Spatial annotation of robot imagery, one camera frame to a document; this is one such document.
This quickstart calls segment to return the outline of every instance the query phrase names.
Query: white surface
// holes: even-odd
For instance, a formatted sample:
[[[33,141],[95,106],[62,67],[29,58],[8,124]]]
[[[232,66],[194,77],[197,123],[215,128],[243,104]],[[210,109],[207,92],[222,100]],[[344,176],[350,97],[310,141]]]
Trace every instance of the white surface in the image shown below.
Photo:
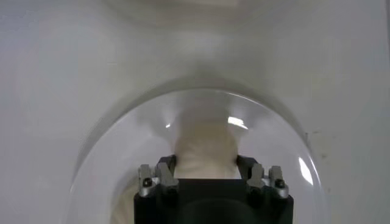
[[[247,128],[228,127],[230,117],[241,119]],[[274,165],[282,167],[289,193],[295,198],[294,223],[328,223],[324,190],[309,150],[295,130],[262,105],[212,90],[169,93],[123,116],[82,163],[69,196],[67,219],[62,223],[109,223],[119,194],[137,178],[139,166],[156,165],[162,156],[172,154],[178,134],[200,124],[226,125],[240,155],[254,157],[265,170]]]
[[[117,3],[0,2],[1,223],[58,223],[92,128],[162,84],[262,96],[308,133],[331,222],[387,222],[384,0],[258,1],[234,33],[225,17],[148,26]]]

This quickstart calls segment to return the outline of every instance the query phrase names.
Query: silver bracket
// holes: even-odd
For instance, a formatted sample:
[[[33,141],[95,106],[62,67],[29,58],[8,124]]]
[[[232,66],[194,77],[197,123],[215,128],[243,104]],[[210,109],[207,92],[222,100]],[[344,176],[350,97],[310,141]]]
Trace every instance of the silver bracket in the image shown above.
[[[163,193],[166,193],[168,190],[175,190],[177,191],[179,189],[179,181],[178,179],[173,177],[173,174],[168,168],[168,165],[166,163],[158,163],[156,166],[156,176],[160,180],[161,189],[163,190]]]
[[[283,180],[280,166],[272,166],[268,170],[268,177],[270,185],[276,191],[277,195],[280,198],[288,198],[288,185]]]
[[[264,181],[262,180],[264,177],[264,169],[261,164],[254,164],[252,167],[252,176],[249,180],[246,181],[246,183],[250,187],[256,187],[261,189],[263,186],[265,186]]]
[[[152,176],[152,171],[149,165],[143,164],[138,169],[138,193],[141,197],[151,196],[155,187],[158,184],[158,179]]]

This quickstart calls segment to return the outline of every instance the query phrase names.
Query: metal screw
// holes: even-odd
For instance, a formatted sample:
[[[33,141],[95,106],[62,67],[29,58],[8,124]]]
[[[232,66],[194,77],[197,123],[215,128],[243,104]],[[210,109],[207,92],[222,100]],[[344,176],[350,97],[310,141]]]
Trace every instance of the metal screw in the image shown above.
[[[282,179],[275,180],[275,187],[277,188],[285,188],[286,184]]]
[[[153,184],[153,181],[151,178],[145,178],[144,181],[142,182],[143,187],[151,187]]]

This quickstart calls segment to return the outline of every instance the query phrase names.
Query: metal clamp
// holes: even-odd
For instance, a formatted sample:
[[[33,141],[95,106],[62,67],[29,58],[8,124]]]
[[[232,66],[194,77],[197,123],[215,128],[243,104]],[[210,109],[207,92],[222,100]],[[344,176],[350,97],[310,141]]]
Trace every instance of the metal clamp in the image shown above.
[[[250,177],[249,180],[246,181],[246,183],[250,187],[256,187],[261,189],[263,186],[265,186],[263,182],[263,177],[264,177],[264,169],[261,164],[254,164],[252,167],[252,176]]]
[[[268,170],[270,185],[280,198],[288,198],[288,185],[283,180],[280,166],[272,166]]]
[[[160,185],[163,193],[167,191],[178,191],[179,181],[174,178],[166,163],[158,163],[156,166],[156,176],[160,179]]]
[[[152,171],[149,165],[141,165],[138,169],[138,193],[141,197],[149,197],[158,184],[158,178],[152,176]]]

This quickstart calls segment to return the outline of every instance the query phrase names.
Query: white wall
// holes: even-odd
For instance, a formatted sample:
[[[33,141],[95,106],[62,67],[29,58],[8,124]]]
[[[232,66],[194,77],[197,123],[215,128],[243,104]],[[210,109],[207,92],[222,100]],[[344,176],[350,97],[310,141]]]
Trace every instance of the white wall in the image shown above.
[[[57,223],[85,138],[142,93],[224,82],[307,133],[332,223],[387,222],[385,0],[242,4],[201,22],[130,0],[1,1],[1,223]]]

